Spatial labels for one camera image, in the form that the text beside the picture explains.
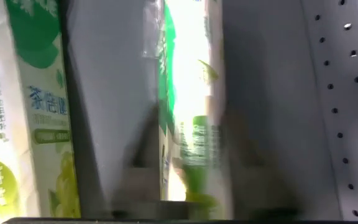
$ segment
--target metal shelf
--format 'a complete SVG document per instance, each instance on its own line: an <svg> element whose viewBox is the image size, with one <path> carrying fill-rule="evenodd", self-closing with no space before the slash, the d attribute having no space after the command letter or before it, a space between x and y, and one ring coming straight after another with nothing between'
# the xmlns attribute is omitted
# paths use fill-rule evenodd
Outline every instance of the metal shelf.
<svg viewBox="0 0 358 224"><path fill-rule="evenodd" d="M97 217L111 209L124 152L153 104L143 2L68 2L81 203ZM302 219L358 221L358 0L223 4L227 101L246 116L249 138L277 157Z"/></svg>

